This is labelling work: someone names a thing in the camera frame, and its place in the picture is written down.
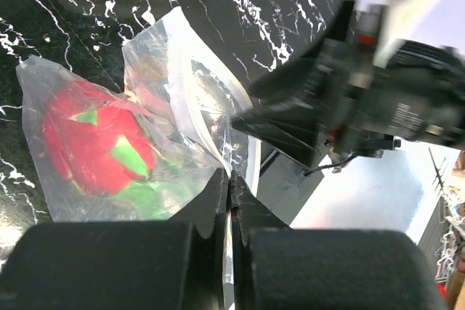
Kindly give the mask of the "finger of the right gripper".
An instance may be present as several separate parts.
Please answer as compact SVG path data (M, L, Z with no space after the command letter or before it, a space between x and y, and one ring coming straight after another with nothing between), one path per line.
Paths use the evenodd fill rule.
M262 105L235 115L231 126L255 137L306 169L318 151L318 126L312 108Z
M317 72L324 41L253 82L248 92L267 104L312 106L326 93L325 74Z

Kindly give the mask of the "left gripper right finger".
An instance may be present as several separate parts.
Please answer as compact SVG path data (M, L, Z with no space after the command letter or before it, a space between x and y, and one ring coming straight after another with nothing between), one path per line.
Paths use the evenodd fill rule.
M237 309L445 309L420 249L401 232L292 229L233 172Z

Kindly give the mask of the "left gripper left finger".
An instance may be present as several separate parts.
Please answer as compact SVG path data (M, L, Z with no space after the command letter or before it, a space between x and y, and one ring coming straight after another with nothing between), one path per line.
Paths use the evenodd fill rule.
M166 221L39 224L1 271L3 309L223 309L228 178Z

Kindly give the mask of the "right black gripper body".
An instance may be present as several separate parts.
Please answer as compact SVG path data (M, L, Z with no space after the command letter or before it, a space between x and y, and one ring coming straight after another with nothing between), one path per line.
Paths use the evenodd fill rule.
M371 62L385 6L358 14L343 0L318 47L313 142L374 157L401 139L464 148L464 60L448 46L406 41L383 68Z

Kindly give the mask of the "clear dotted zip top bag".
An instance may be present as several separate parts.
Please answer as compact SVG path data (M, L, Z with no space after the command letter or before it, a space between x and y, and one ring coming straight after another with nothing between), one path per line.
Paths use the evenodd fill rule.
M230 125L235 114L252 106L251 100L240 81L192 29L182 9L172 9L127 41L122 53L123 93L93 84L135 104L150 140L178 166L178 171L165 168L156 175L181 187L180 194L167 197L174 201L174 214L206 187L216 170L241 173L255 192L261 143ZM66 83L88 80L37 56L19 64L16 74L23 90L23 131L52 219L160 220L143 219L127 204L84 196L54 169L42 134L47 106Z

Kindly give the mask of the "red dragon fruit toy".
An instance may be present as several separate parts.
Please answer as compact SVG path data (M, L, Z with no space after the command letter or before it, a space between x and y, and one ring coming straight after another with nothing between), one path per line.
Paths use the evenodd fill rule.
M46 108L42 134L54 169L84 196L135 208L143 219L174 214L181 187L157 179L178 171L150 140L139 108L85 80L61 87Z

